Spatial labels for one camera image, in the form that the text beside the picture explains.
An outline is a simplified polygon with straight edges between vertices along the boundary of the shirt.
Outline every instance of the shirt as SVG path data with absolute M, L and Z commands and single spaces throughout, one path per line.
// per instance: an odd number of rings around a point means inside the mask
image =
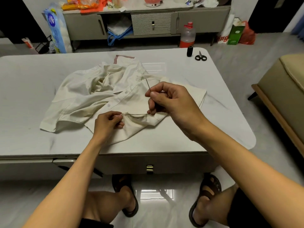
M 95 119 L 108 111 L 123 113 L 123 129 L 115 130 L 108 140 L 114 144 L 128 139 L 147 125 L 156 126 L 166 113 L 148 115 L 145 93 L 167 77 L 147 73 L 141 62 L 133 57 L 116 56 L 114 64 L 101 63 L 89 70 L 68 75 L 60 85 L 40 128 L 55 132 L 67 127 L 61 121 L 84 123 L 94 132 Z M 198 106 L 206 90 L 184 85 Z

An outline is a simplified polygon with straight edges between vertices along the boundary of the person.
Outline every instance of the person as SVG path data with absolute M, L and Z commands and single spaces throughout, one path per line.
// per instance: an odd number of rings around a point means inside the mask
M 304 188 L 258 159 L 213 125 L 186 88 L 160 82 L 145 94 L 148 114 L 167 112 L 191 140 L 202 145 L 236 182 L 221 192 L 219 180 L 204 175 L 197 200 L 189 211 L 195 227 L 213 220 L 230 227 L 304 227 Z M 101 114 L 87 147 L 24 228 L 112 227 L 120 210 L 134 216 L 138 203 L 129 175 L 113 175 L 112 192 L 88 192 L 94 163 L 114 128 L 122 128 L 121 112 Z

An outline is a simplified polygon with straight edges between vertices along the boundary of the forearm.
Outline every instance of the forearm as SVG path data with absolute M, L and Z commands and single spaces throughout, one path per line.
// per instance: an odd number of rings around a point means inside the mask
M 206 121 L 200 144 L 220 163 L 273 227 L 304 227 L 304 188 Z
M 24 228 L 79 225 L 85 199 L 101 146 L 90 141 L 56 187 L 35 209 Z

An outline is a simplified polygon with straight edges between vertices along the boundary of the marble floor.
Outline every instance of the marble floor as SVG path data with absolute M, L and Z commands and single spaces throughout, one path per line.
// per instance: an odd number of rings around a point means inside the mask
M 288 178 L 304 186 L 304 159 L 287 135 L 261 103 L 259 98 L 248 101 L 257 83 L 277 58 L 289 53 L 304 53 L 304 43 L 287 33 L 258 34 L 254 45 L 212 47 L 203 39 L 196 47 L 208 50 L 226 85 L 255 133 L 257 143 L 250 151 Z M 122 40 L 109 48 L 104 41 L 83 43 L 77 53 L 113 50 L 176 48 L 177 39 L 151 41 Z M 25 45 L 0 45 L 0 56 L 33 54 Z M 226 189 L 234 184 L 231 177 L 218 167 L 214 173 Z M 126 218 L 122 212 L 113 221 L 115 227 L 193 227 L 188 211 L 199 192 L 202 174 L 134 176 L 134 188 L 140 201 L 138 214 Z M 0 228 L 19 228 L 57 181 L 0 182 Z M 90 190 L 113 191 L 111 176 L 92 180 Z M 205 227 L 224 227 L 208 222 Z

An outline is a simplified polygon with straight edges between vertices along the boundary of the person's left hand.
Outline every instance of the person's left hand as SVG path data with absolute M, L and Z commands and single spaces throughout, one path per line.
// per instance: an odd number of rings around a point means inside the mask
M 123 115 L 118 111 L 109 111 L 98 115 L 95 119 L 92 141 L 102 145 L 112 134 L 114 129 L 121 129 L 125 125 L 121 122 Z

